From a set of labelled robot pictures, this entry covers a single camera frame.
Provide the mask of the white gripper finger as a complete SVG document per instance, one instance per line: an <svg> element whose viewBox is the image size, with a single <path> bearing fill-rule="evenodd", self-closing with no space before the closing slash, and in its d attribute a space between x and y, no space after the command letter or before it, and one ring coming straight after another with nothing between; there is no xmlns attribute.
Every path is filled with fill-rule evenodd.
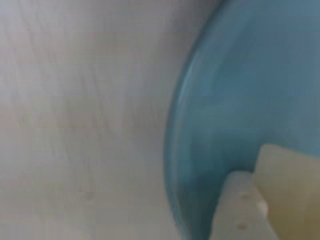
<svg viewBox="0 0 320 240"><path fill-rule="evenodd" d="M253 174L230 173L223 185L213 216L211 240L274 240L268 205L258 192Z"/></svg>

